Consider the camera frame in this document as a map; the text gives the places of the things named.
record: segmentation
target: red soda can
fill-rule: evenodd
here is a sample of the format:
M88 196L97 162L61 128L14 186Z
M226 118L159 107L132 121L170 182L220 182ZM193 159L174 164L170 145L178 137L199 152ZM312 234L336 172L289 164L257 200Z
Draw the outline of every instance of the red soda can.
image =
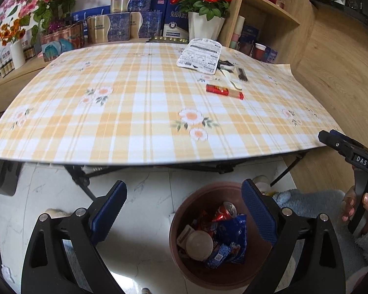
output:
M235 217L237 217L236 207L232 202L225 201L218 208L212 221L216 222L216 221L230 220L234 219Z

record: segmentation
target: metal screw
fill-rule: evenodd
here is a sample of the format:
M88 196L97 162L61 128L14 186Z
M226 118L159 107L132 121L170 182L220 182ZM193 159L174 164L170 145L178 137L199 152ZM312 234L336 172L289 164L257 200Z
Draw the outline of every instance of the metal screw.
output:
M79 208L75 211L75 214L78 216L78 217L81 217L82 215L84 215L86 213L86 209L85 208Z
M328 221L329 216L325 213L322 213L322 214L320 214L319 218L320 218L320 220L326 222L326 221Z
M293 213L293 211L292 211L291 209L289 209L289 208L283 208L283 209L282 209L282 213L283 213L284 215L286 215L286 216L291 216L291 215L292 215L292 213Z
M41 222L44 222L48 218L48 215L46 213L43 213L39 216L39 220Z

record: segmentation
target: fingernail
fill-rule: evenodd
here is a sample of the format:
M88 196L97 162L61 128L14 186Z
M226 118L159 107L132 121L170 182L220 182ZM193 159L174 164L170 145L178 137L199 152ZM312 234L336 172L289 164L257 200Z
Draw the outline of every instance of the fingernail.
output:
M367 203L367 202L368 202L368 193L364 195L364 199L363 199L363 203Z

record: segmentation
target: hand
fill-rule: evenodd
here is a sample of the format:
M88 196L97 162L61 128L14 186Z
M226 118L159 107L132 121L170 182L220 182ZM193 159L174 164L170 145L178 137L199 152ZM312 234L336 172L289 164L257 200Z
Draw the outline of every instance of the hand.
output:
M346 222L351 216L354 215L354 205L357 202L357 196L354 191L354 186L352 186L345 194L343 200L345 201L346 205L343 210L342 221ZM368 193L364 193L362 201L364 209L368 211ZM368 221L361 232L362 234L366 234L368 232Z

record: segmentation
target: table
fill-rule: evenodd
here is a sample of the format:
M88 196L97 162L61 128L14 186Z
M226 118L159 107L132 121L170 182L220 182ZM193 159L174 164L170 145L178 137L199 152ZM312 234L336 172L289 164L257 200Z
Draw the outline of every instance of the table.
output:
M100 45L63 53L19 93L0 119L0 159L65 165L165 165L236 160L323 146L340 130L288 64L224 48L245 69L244 100L217 72L176 66L185 45Z

